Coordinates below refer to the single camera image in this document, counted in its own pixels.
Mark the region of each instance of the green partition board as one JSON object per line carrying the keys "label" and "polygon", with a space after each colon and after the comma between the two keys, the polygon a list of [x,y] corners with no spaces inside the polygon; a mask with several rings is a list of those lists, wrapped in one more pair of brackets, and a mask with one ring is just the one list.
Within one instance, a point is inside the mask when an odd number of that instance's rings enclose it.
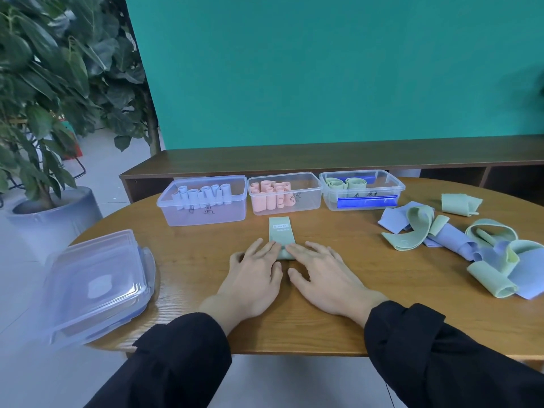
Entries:
{"label": "green partition board", "polygon": [[127,3],[168,149],[544,130],[544,0]]}

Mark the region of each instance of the sleeve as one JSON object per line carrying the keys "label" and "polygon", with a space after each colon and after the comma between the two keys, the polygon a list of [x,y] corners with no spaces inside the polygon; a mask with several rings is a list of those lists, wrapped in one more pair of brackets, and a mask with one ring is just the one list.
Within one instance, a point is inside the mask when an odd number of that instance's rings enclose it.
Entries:
{"label": "sleeve", "polygon": [[205,313],[155,325],[86,408],[208,406],[231,364],[227,337]]}
{"label": "sleeve", "polygon": [[364,328],[372,364],[409,408],[544,406],[543,374],[444,319],[419,303],[388,301],[371,311]]}

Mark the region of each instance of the round wooden table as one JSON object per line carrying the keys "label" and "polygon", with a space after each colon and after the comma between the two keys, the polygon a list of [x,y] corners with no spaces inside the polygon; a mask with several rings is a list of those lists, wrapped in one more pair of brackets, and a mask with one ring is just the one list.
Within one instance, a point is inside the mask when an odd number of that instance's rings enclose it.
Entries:
{"label": "round wooden table", "polygon": [[[544,207],[469,185],[433,179],[403,178],[400,205],[411,200],[441,211],[441,193],[466,193],[484,202],[480,215],[453,214],[461,230],[480,218],[512,226],[521,239],[544,243]],[[159,289],[139,317],[92,343],[100,349],[133,351],[132,344],[156,323],[193,312],[214,294],[228,273],[231,253],[245,250],[258,237],[268,239],[269,216],[255,216],[248,206],[244,221],[206,226],[167,225],[153,196],[101,220],[74,242],[132,229],[140,246],[157,262]],[[331,212],[320,209],[289,213],[298,243],[315,241],[337,250],[369,288],[410,306],[420,302],[446,315],[446,322],[476,341],[520,360],[544,359],[544,295],[527,301],[517,295],[493,297],[466,268],[469,262],[446,248],[424,245],[398,252],[381,235],[382,210]],[[260,317],[242,322],[229,335],[233,354],[366,356],[362,329],[341,316],[310,305],[287,277],[289,266],[306,274],[295,261],[283,263],[280,294]]]}

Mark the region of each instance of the wood grain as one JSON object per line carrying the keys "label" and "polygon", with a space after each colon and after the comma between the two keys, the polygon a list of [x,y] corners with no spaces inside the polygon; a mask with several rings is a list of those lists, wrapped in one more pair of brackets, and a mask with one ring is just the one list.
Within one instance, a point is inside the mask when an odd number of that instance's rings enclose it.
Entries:
{"label": "wood grain", "polygon": [[544,135],[164,150],[121,179],[544,163]]}
{"label": "wood grain", "polygon": [[[440,211],[440,194],[467,193],[484,199],[480,216],[513,226],[520,238],[544,243],[544,208],[491,190],[433,179],[405,178],[400,204],[415,200]],[[132,343],[156,323],[194,311],[214,294],[228,272],[231,253],[258,237],[268,237],[269,216],[228,224],[169,227],[157,196],[121,209],[84,232],[76,242],[131,228],[141,246],[153,252],[160,291],[142,315],[92,343],[108,350],[133,350]],[[296,241],[332,246],[372,289],[404,306],[420,302],[447,316],[446,321],[476,341],[519,360],[544,359],[544,295],[527,301],[496,299],[466,271],[468,262],[445,248],[420,246],[394,250],[377,225],[382,211],[290,213]],[[464,230],[475,217],[451,217]],[[283,264],[303,271],[297,262]],[[229,336],[234,354],[366,356],[363,330],[350,320],[310,305],[284,275],[280,294],[260,317],[242,322]]]}

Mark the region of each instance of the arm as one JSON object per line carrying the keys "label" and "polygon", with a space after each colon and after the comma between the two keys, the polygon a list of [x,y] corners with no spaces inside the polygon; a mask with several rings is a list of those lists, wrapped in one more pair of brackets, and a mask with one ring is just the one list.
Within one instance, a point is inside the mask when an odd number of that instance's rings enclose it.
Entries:
{"label": "arm", "polygon": [[281,245],[262,239],[231,256],[217,294],[199,312],[155,325],[134,343],[136,352],[100,388],[86,408],[208,406],[231,364],[227,335],[263,313],[282,279]]}
{"label": "arm", "polygon": [[384,302],[364,329],[371,362],[408,405],[541,407],[544,375],[444,323],[419,303]]}
{"label": "arm", "polygon": [[315,251],[287,250],[310,281],[291,268],[291,282],[316,307],[364,328],[372,364],[408,407],[544,406],[544,375],[476,343],[426,306],[406,309],[367,289],[330,247],[306,245]]}

